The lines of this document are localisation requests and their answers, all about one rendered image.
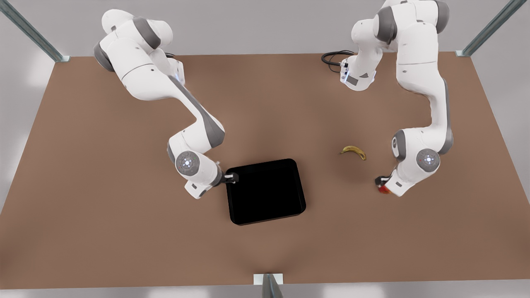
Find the yellow banana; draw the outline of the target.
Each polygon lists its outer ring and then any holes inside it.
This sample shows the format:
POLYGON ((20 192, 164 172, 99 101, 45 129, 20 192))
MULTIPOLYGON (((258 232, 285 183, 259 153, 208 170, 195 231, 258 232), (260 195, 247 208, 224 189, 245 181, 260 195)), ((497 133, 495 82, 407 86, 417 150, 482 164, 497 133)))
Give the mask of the yellow banana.
POLYGON ((364 152, 364 150, 352 145, 344 147, 339 154, 345 154, 349 151, 356 153, 363 161, 367 160, 366 153, 364 152))

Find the silver frame post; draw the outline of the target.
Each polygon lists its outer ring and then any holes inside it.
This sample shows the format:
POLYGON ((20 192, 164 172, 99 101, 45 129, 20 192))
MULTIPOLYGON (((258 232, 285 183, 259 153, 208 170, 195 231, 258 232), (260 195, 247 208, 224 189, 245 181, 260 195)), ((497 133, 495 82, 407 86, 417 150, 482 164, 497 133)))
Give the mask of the silver frame post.
POLYGON ((55 49, 7 0, 0 0, 0 11, 54 62, 70 61, 70 56, 64 56, 55 49))
POLYGON ((464 47, 455 51, 458 57, 471 57, 528 0, 509 0, 493 19, 464 47))
POLYGON ((261 285, 261 298, 284 298, 279 288, 279 285, 284 284, 284 277, 281 273, 254 274, 253 284, 261 285))

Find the black square tray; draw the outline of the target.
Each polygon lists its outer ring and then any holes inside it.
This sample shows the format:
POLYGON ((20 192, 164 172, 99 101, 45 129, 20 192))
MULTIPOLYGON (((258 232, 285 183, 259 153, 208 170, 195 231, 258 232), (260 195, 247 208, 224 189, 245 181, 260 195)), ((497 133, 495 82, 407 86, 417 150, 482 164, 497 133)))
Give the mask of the black square tray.
POLYGON ((293 159, 229 168, 238 175, 227 183, 229 214, 236 225, 297 216, 306 209, 301 178, 293 159))

